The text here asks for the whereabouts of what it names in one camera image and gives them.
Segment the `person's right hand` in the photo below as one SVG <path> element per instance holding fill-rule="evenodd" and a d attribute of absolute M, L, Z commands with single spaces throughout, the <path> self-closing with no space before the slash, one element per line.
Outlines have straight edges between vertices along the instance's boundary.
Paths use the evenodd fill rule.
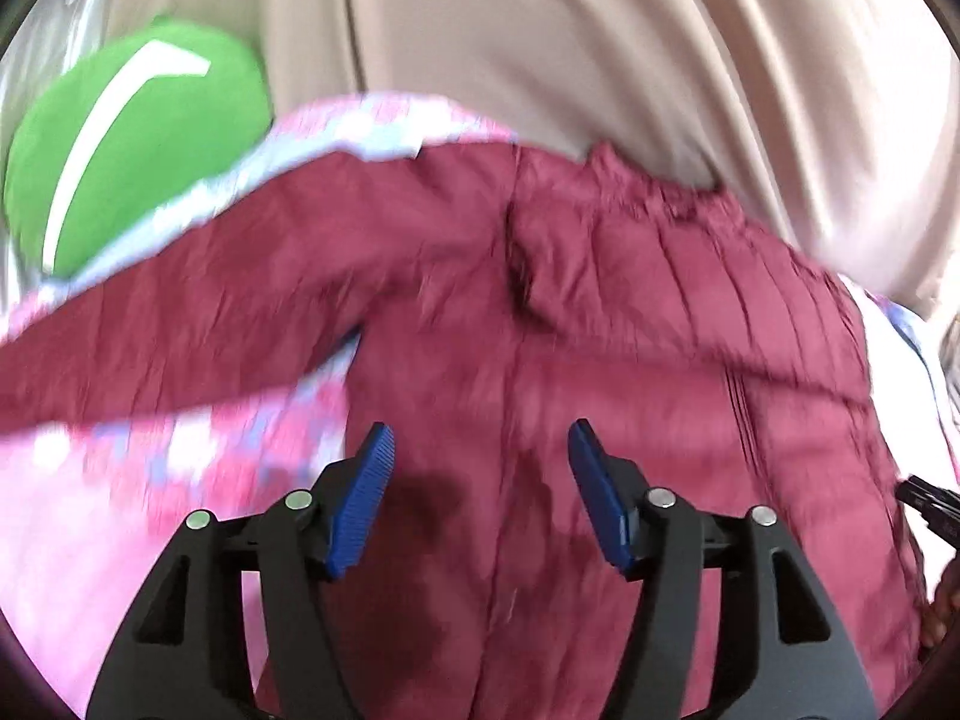
<path fill-rule="evenodd" d="M 934 598 L 923 611 L 921 649 L 932 650 L 946 639 L 960 610 L 960 557 L 955 556 L 942 572 Z"/>

